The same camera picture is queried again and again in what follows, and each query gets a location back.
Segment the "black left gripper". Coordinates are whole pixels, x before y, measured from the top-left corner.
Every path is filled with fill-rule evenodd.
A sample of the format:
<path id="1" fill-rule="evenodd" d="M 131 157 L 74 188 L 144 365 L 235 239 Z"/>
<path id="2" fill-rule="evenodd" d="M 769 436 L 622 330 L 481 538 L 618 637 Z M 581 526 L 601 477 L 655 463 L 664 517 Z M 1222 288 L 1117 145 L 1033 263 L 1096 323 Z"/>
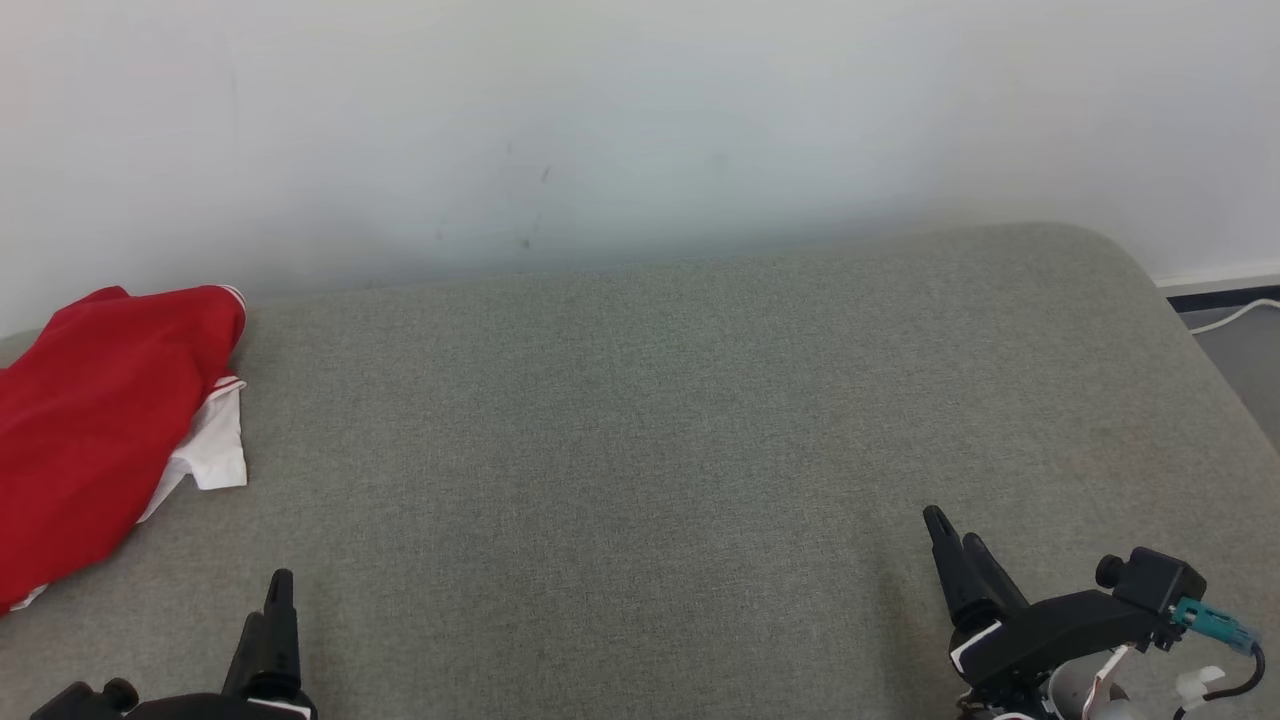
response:
<path id="1" fill-rule="evenodd" d="M 257 674 L 262 634 L 262 688 L 273 696 L 244 696 Z M 294 575 L 275 570 L 262 612 L 251 612 L 242 628 L 219 693 L 191 693 L 147 700 L 131 719 L 319 719 L 301 692 L 300 639 L 294 609 Z"/>

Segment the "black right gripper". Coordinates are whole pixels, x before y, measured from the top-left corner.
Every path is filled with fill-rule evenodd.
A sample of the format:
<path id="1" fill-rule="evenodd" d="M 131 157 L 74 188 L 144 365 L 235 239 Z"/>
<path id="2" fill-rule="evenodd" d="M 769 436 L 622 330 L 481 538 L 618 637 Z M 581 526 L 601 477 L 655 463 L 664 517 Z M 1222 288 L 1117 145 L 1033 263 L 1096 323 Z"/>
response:
<path id="1" fill-rule="evenodd" d="M 1030 606 L 978 534 L 965 534 L 963 543 L 937 505 L 922 515 L 954 630 L 984 629 L 954 650 L 951 660 L 986 701 L 1027 700 L 1064 664 L 1123 644 L 1152 644 L 1170 633 L 1160 612 L 1102 591 Z M 995 623 L 1001 612 L 1015 616 Z"/>

